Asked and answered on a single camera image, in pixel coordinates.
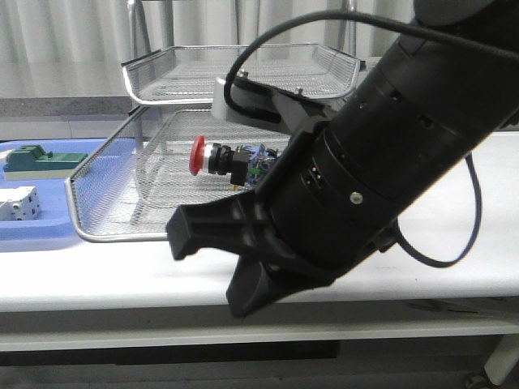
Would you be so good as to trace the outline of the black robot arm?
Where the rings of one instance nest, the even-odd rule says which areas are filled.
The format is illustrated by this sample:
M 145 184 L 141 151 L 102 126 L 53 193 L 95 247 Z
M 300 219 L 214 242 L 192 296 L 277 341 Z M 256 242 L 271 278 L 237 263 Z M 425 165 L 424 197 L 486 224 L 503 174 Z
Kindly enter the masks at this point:
M 343 108 L 238 77 L 276 35 L 346 19 L 398 33 Z M 417 1 L 403 24 L 352 11 L 291 19 L 254 40 L 225 78 L 235 112 L 293 132 L 254 189 L 179 206 L 166 227 L 175 259 L 204 247 L 238 256 L 226 297 L 234 317 L 324 287 L 399 244 L 398 216 L 492 131 L 518 121 L 518 4 Z

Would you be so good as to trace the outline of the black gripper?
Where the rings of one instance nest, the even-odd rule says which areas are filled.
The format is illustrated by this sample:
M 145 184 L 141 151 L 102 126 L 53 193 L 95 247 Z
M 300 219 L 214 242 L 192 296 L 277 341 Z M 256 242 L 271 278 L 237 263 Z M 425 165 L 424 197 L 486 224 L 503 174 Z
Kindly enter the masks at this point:
M 397 215 L 380 173 L 395 133 L 387 122 L 307 119 L 255 190 L 177 208 L 166 227 L 174 258 L 237 254 L 226 290 L 234 318 L 329 286 Z

